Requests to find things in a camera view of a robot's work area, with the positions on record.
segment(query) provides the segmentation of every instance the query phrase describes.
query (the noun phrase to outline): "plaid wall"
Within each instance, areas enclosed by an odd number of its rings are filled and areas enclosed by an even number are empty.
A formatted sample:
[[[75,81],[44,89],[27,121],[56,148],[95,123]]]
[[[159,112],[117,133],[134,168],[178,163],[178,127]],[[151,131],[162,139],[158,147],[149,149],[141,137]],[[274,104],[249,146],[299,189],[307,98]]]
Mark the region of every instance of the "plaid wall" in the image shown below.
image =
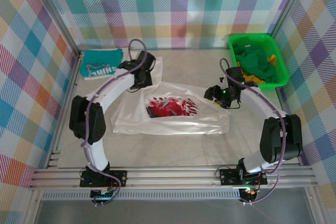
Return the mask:
[[[54,0],[80,49],[214,48],[231,33],[271,32],[287,0]]]
[[[40,0],[0,0],[0,223],[18,223],[74,56]]]
[[[299,0],[278,39],[291,75],[280,90],[300,116],[306,164],[336,220],[336,0]]]

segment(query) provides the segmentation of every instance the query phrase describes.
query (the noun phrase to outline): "green plastic basket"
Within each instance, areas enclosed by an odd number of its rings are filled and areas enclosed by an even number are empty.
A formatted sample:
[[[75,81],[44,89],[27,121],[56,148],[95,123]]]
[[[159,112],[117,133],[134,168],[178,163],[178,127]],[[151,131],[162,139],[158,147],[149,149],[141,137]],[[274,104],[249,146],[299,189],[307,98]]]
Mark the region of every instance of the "green plastic basket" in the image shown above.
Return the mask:
[[[234,66],[237,66],[237,60],[235,52],[233,51],[233,45],[238,44],[240,46],[254,45],[261,46],[267,56],[276,55],[277,60],[275,64],[276,70],[276,82],[275,83],[265,83],[259,84],[260,89],[262,90],[271,90],[276,87],[282,87],[287,84],[289,81],[289,74],[287,68],[282,60],[280,50],[278,48],[275,40],[268,34],[234,34],[230,36],[229,48],[232,54],[232,60]]]

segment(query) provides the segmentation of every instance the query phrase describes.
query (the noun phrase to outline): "yellow cloth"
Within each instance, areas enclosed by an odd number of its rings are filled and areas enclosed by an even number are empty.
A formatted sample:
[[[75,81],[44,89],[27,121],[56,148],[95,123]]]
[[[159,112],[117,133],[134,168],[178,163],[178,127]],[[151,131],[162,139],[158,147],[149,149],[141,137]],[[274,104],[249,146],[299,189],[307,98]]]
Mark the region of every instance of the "yellow cloth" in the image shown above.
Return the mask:
[[[275,66],[275,63],[277,61],[277,56],[276,55],[272,55],[271,58],[267,58],[267,61],[272,63]],[[243,77],[245,78],[245,81],[254,81],[257,84],[264,84],[265,81],[264,80],[260,80],[258,77],[256,76],[249,76],[248,74],[245,74],[243,70],[241,70]]]

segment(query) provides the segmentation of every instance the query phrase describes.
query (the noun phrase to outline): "green cloth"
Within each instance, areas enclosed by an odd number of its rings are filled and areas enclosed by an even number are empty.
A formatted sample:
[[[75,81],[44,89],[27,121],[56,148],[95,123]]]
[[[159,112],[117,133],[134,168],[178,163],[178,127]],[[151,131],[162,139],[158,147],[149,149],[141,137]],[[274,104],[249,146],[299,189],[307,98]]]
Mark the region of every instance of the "green cloth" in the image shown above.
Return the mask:
[[[266,83],[276,82],[275,67],[267,61],[262,47],[233,45],[233,50],[240,67],[246,74],[256,76]]]

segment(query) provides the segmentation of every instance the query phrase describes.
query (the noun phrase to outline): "table surface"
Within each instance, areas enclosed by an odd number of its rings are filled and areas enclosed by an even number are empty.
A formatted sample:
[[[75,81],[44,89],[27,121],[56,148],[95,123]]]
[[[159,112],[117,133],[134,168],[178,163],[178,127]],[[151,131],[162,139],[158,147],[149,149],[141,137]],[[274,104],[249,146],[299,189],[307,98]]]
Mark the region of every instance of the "table surface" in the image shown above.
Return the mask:
[[[223,49],[150,50],[150,53],[163,57],[162,81],[204,88],[219,84],[219,78],[223,76],[219,67],[220,58],[224,57],[232,63],[230,51]],[[85,81],[79,74],[74,95],[86,95],[105,81],[106,78]],[[263,93],[280,108],[275,90]],[[231,110],[229,132],[224,135],[125,135],[113,133],[110,121],[120,97],[105,114],[107,130],[103,144],[111,166],[237,164],[240,158],[259,149],[263,120],[257,120],[257,115],[243,104],[239,110]],[[67,111],[67,121],[58,146],[61,150],[58,167],[84,167],[87,162],[80,140],[68,128],[69,117],[70,111]]]

